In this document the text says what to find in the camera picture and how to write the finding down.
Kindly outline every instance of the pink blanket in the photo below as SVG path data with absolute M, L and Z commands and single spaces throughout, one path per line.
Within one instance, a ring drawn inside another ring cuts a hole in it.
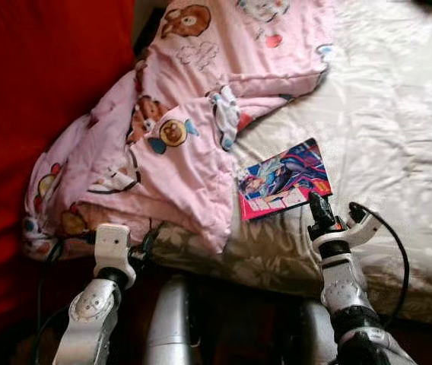
M 140 243 L 162 221 L 224 248 L 237 130 L 312 92 L 327 65 L 331 0 L 173 1 L 148 57 L 37 161 L 25 252 L 93 252 L 86 233 L 122 223 Z

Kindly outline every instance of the anime card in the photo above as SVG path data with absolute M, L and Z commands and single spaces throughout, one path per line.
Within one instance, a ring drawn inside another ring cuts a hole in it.
M 243 221 L 304 205 L 310 192 L 332 194 L 314 138 L 242 169 L 238 189 Z

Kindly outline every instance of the cartoon character print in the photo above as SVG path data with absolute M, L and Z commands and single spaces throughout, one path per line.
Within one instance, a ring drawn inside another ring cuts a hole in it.
M 33 206 L 36 213 L 40 213 L 42 202 L 50 198 L 52 195 L 53 189 L 51 189 L 51 187 L 56 180 L 57 175 L 60 173 L 61 168 L 60 163 L 54 163 L 50 167 L 50 173 L 40 179 L 37 186 L 37 195 L 33 199 Z
M 169 111 L 165 105 L 151 97 L 144 95 L 138 99 L 132 111 L 132 121 L 126 137 L 126 143 L 138 141 L 145 133 L 151 132 L 155 123 L 159 122 Z
M 24 237 L 22 244 L 24 253 L 35 259 L 45 259 L 57 243 L 57 238 L 44 233 L 40 222 L 30 215 L 24 218 L 22 235 Z
M 61 213 L 62 233 L 68 236 L 75 236 L 88 231 L 87 223 L 79 214 L 76 203 L 72 203 L 67 211 Z
M 161 37 L 176 34 L 181 37 L 198 37 L 208 29 L 211 12 L 203 5 L 190 5 L 182 9 L 173 9 L 165 14 L 167 22 L 162 27 Z
M 327 181 L 317 144 L 303 152 L 295 146 L 261 164 L 256 176 L 245 176 L 240 191 L 247 198 L 262 197 L 266 202 L 285 198 L 299 187 L 312 189 L 320 181 Z
M 253 19 L 268 23 L 277 15 L 286 13 L 291 0 L 238 0 L 237 6 Z
M 129 146 L 125 147 L 122 158 L 106 168 L 99 179 L 96 179 L 87 189 L 95 194 L 113 194 L 131 189 L 141 181 L 137 160 Z
M 209 94 L 209 101 L 213 105 L 214 121 L 221 132 L 221 147 L 229 151 L 237 137 L 241 117 L 237 99 L 230 87 L 224 86 L 219 94 Z
M 149 138 L 148 143 L 156 154 L 164 154 L 167 146 L 177 147 L 184 143 L 187 135 L 199 135 L 191 119 L 184 123 L 177 119 L 167 120 L 159 130 L 159 138 Z
M 282 41 L 284 40 L 284 37 L 280 34 L 271 34 L 268 35 L 265 33 L 265 31 L 260 28 L 259 32 L 256 34 L 256 40 L 259 40 L 260 38 L 265 37 L 265 46 L 267 48 L 277 48 L 281 45 Z
M 317 84 L 319 85 L 326 78 L 326 75 L 328 73 L 329 62 L 333 57 L 334 47 L 332 44 L 322 44 L 321 46 L 316 48 L 316 52 L 321 57 L 321 61 L 326 64 L 326 69 L 323 72 L 321 72 L 317 80 Z

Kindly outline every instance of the black cable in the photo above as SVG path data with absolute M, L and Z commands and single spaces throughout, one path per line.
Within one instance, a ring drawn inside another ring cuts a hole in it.
M 47 269 L 51 264 L 56 262 L 62 254 L 63 241 L 58 240 L 57 243 L 50 250 L 46 261 L 43 263 L 42 272 L 40 273 L 39 285 L 37 286 L 37 332 L 40 330 L 40 323 L 42 322 L 42 289 L 43 282 L 45 281 Z
M 49 318 L 46 319 L 46 321 L 43 323 L 42 327 L 40 327 L 39 331 L 37 331 L 37 334 L 35 336 L 35 341 L 33 342 L 32 352 L 30 355 L 30 364 L 31 365 L 39 365 L 39 350 L 40 350 L 40 340 L 42 339 L 42 334 L 46 330 L 47 326 L 51 323 L 52 320 L 54 320 L 55 317 L 57 317 L 59 314 L 64 312 L 69 308 L 69 305 L 62 307 L 57 312 L 52 314 Z
M 410 275 L 410 265 L 408 263 L 407 252 L 405 251 L 404 245 L 402 244 L 402 241 L 400 240 L 397 233 L 393 230 L 392 227 L 390 227 L 390 225 L 388 223 L 386 223 L 386 221 L 378 213 L 372 211 L 371 209 L 369 209 L 369 208 L 367 208 L 367 207 L 365 207 L 365 206 L 363 206 L 357 202 L 351 202 L 350 203 L 350 209 L 353 209 L 352 207 L 358 207 L 359 209 L 363 209 L 364 211 L 373 215 L 381 224 L 383 224 L 385 226 L 385 228 L 392 234 L 393 238 L 397 242 L 397 246 L 400 249 L 400 253 L 402 254 L 402 260 L 404 262 L 404 278 L 402 280 L 402 289 L 400 290 L 399 301 L 395 305 L 395 309 L 393 310 L 392 315 L 389 317 L 389 319 L 383 325 L 383 327 L 386 329 L 390 325 L 390 323 L 392 323 L 392 321 L 399 314 L 399 312 L 402 309 L 402 306 L 404 304 L 405 295 L 407 294 L 408 279 L 409 279 L 409 275 Z

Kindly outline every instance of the mattress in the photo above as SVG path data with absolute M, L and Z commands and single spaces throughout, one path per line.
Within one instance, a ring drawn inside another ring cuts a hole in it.
M 241 167 L 314 137 L 329 171 L 335 214 L 351 201 L 396 229 L 411 265 L 402 317 L 432 322 L 432 8 L 414 2 L 349 0 L 336 6 L 326 81 L 312 95 L 253 123 L 233 153 Z M 163 264 L 253 287 L 316 297 L 319 257 L 310 248 L 307 206 L 242 222 L 234 192 L 232 237 L 222 255 L 164 224 L 152 248 Z M 402 285 L 402 257 L 384 229 L 355 248 L 370 301 L 390 313 Z

